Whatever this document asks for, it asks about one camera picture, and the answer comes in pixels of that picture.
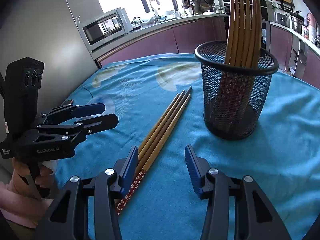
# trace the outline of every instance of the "mesh pen holder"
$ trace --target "mesh pen holder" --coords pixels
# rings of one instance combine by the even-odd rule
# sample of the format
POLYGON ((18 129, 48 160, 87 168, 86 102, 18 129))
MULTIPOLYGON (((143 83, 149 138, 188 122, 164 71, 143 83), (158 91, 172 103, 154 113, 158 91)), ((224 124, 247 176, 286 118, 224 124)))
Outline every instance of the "mesh pen holder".
POLYGON ((265 49, 260 51, 258 68, 224 64, 226 41, 210 41, 196 48, 201 62, 204 122, 215 135, 237 140, 255 129, 279 64, 265 49))

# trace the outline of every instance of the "white label sticker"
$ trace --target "white label sticker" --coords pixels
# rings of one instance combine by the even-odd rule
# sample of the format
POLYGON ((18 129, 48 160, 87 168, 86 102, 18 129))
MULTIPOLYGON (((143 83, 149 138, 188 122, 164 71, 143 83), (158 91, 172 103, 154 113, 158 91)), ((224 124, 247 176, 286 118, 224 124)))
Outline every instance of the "white label sticker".
POLYGON ((9 129, 8 129, 8 124, 7 124, 7 122, 4 123, 4 126, 5 126, 5 132, 6 132, 6 133, 9 133, 9 129))

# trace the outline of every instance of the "microwave oven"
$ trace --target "microwave oven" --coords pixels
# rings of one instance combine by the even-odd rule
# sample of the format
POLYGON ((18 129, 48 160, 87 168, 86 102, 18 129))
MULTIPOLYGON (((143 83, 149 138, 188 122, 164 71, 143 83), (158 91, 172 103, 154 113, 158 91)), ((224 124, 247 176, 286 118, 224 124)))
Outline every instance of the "microwave oven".
POLYGON ((106 43, 133 30, 125 9, 117 8, 97 19, 78 25, 80 35, 90 54, 106 43))

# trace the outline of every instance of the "microwave window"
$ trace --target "microwave window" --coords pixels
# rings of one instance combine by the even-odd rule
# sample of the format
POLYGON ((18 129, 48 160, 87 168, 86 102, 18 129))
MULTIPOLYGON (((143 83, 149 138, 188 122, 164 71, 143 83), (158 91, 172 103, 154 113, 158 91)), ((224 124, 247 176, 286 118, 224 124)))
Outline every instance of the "microwave window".
POLYGON ((91 23, 83 28, 89 43, 92 45, 116 32, 122 30, 121 22, 118 15, 113 14, 108 18, 101 19, 97 22, 91 23))

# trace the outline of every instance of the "wooden chopstick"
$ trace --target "wooden chopstick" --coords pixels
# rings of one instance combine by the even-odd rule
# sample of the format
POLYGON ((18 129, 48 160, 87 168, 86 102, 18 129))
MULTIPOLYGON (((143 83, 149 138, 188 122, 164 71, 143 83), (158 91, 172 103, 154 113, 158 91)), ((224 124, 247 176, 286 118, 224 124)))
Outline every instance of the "wooden chopstick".
POLYGON ((235 0, 230 0, 229 34, 228 34, 228 41, 227 41, 226 56, 224 59, 224 63, 227 65, 229 65, 230 63, 234 24, 235 24, 235 0))
POLYGON ((231 58, 230 58, 230 64, 229 64, 232 67, 234 67, 236 63, 238 36, 239 36, 239 2, 238 0, 235 0, 235 24, 234 24, 234 30, 233 30, 231 58))
POLYGON ((136 168, 136 171, 135 171, 135 176, 137 176, 139 171, 141 171, 142 167, 145 165, 145 163, 147 162, 147 160, 151 156, 153 150, 156 148, 156 146, 159 143, 159 141, 161 140, 162 136, 165 134, 166 130, 168 129, 168 127, 170 125, 170 123, 172 122, 172 120, 176 116, 177 112, 179 111, 179 109, 181 108, 181 106, 183 105, 185 100, 187 99, 188 95, 191 93, 191 90, 192 90, 192 87, 190 87, 187 90, 187 92, 184 94, 183 98, 181 99, 181 101, 179 102, 177 107, 174 109, 174 111, 172 112, 171 116, 168 118, 168 120, 165 123, 165 125, 162 127, 162 129, 160 130, 160 132, 158 133, 158 135, 156 136, 156 138, 154 139, 154 141, 152 142, 152 144, 150 145, 148 150, 145 152, 144 156, 141 158, 140 162, 137 165, 137 168, 136 168))
POLYGON ((142 150, 139 152, 138 155, 138 161, 140 161, 143 156, 145 155, 145 153, 147 152, 147 150, 149 149, 150 145, 152 144, 152 142, 155 140, 156 136, 158 135, 158 133, 161 131, 162 127, 165 125, 165 123, 167 122, 167 120, 170 118, 172 112, 176 109, 177 105, 180 103, 181 99, 183 98, 184 94, 185 94, 185 90, 183 90, 181 92, 181 94, 179 95, 178 99, 175 101, 175 103, 173 104, 173 106, 171 107, 171 109, 169 110, 169 112, 166 114, 166 116, 163 118, 163 120, 160 122, 160 124, 158 125, 158 127, 156 128, 156 130, 154 131, 154 133, 150 136, 149 140, 147 141, 147 143, 145 144, 145 146, 142 148, 142 150))
POLYGON ((251 29, 247 62, 245 63, 245 66, 247 68, 251 68, 251 66, 252 66, 252 57, 253 57, 254 42, 255 42, 255 36, 256 36, 256 25, 257 25, 257 5, 256 5, 255 0, 253 0, 252 29, 251 29))
POLYGON ((191 98, 191 95, 188 95, 187 99, 184 101, 183 105, 181 106, 181 108, 179 109, 179 111, 177 112, 177 114, 175 115, 174 119, 172 120, 172 122, 170 123, 168 129, 165 131, 164 135, 162 136, 161 140, 159 141, 159 143, 157 144, 156 148, 154 149, 154 151, 152 152, 151 156, 149 157, 149 159, 147 160, 146 164, 143 166, 143 170, 144 171, 148 171, 151 167, 151 165, 153 164, 153 162, 155 161, 155 159, 157 158, 157 156, 159 155, 159 152, 161 151, 164 143, 167 141, 168 137, 170 136, 173 128, 175 127, 175 125, 177 124, 183 110, 186 108, 189 100, 191 98))
POLYGON ((245 31, 244 31, 244 45, 241 59, 241 66, 246 67, 246 61, 249 51, 249 42, 251 35, 251 11, 250 0, 245 0, 245 31))
POLYGON ((262 16, 261 16, 261 5, 260 0, 255 1, 257 8, 257 17, 256 17, 256 38, 254 42, 253 58, 252 58, 252 68, 258 67, 258 62, 260 58, 260 49, 261 49, 261 37, 262 37, 262 16))
POLYGON ((172 102, 170 103, 170 105, 168 106, 168 108, 164 111, 164 113, 162 114, 162 116, 160 117, 160 119, 158 120, 158 122, 153 126, 153 128, 151 129, 151 131, 148 133, 148 135, 145 137, 145 139, 143 140, 143 142, 140 144, 139 148, 138 148, 138 152, 140 153, 141 150, 144 148, 144 146, 146 145, 146 143, 148 142, 148 140, 150 139, 150 137, 153 135, 153 133, 155 132, 155 130, 158 128, 159 124, 162 122, 162 120, 165 118, 165 116, 167 115, 167 113, 170 111, 170 109, 172 108, 172 106, 174 105, 174 103, 176 102, 176 100, 179 97, 179 93, 175 96, 175 98, 172 100, 172 102))
POLYGON ((236 56, 236 67, 240 67, 242 52, 244 46, 244 3, 243 0, 240 0, 240 17, 239 17, 239 40, 237 46, 237 56, 236 56))

